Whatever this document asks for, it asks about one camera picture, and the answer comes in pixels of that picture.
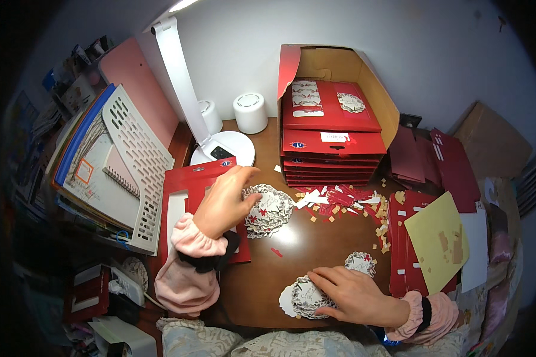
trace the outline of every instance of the spiral notebook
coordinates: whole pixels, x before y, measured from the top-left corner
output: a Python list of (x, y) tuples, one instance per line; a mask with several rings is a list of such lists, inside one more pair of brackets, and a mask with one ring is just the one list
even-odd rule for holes
[(103, 172), (114, 179), (115, 182), (126, 189), (130, 194), (137, 198), (141, 198), (139, 195), (139, 187), (137, 187), (135, 180), (133, 180), (133, 177), (121, 159), (121, 156), (119, 156), (115, 145), (111, 145)]

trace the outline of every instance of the white wall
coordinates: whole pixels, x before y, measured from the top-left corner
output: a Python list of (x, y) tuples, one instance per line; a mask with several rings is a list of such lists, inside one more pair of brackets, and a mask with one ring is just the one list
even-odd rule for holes
[(521, 309), (528, 307), (536, 297), (536, 208), (522, 221), (522, 301)]
[(421, 126), (445, 131), (479, 99), (536, 151), (536, 73), (487, 1), (201, 0), (176, 16), (197, 97), (225, 119), (245, 91), (264, 95), (275, 116), (280, 44), (349, 46)]

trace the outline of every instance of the left hand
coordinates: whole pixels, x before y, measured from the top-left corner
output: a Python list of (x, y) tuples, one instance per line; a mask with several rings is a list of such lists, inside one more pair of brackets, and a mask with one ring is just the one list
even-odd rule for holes
[(218, 239), (250, 213), (262, 194), (251, 194), (243, 201), (242, 189), (259, 172), (256, 167), (236, 165), (216, 178), (193, 217), (201, 232)]

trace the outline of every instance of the desk lamp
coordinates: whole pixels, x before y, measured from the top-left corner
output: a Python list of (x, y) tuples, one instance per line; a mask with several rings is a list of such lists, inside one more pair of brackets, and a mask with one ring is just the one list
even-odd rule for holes
[[(177, 19), (172, 16), (172, 12), (177, 12), (194, 2), (197, 0), (181, 0), (151, 23), (146, 31), (150, 30), (155, 35), (159, 51), (146, 54), (162, 58), (172, 89), (178, 99), (177, 108), (180, 106), (188, 127), (197, 141), (198, 147), (191, 157), (191, 165), (235, 156), (238, 165), (252, 166), (255, 158), (252, 141), (245, 134), (237, 131), (223, 131), (211, 136), (200, 112), (180, 45)], [(161, 79), (159, 81), (161, 87), (168, 85), (168, 83), (163, 83), (162, 78), (159, 79)]]

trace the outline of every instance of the white cylindrical container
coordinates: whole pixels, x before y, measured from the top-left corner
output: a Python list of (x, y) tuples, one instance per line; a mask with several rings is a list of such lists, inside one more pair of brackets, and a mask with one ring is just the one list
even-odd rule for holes
[(238, 130), (245, 134), (256, 134), (268, 125), (264, 97), (258, 93), (237, 96), (233, 108)]
[(221, 116), (218, 115), (216, 105), (213, 101), (198, 101), (198, 106), (202, 117), (205, 118), (206, 128), (210, 135), (220, 132), (222, 129)]

